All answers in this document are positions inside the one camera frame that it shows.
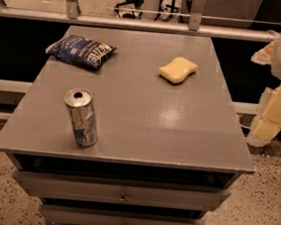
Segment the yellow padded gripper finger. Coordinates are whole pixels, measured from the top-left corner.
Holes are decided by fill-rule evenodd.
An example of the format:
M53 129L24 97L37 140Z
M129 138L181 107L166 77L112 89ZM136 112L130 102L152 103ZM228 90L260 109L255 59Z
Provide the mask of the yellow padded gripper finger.
M276 41L272 41L266 45L263 49L254 53L251 57L251 61L261 65L270 65L272 63L272 54L274 52Z
M265 88L257 105L257 113L249 126L246 139L253 147L264 147L281 131L281 84Z

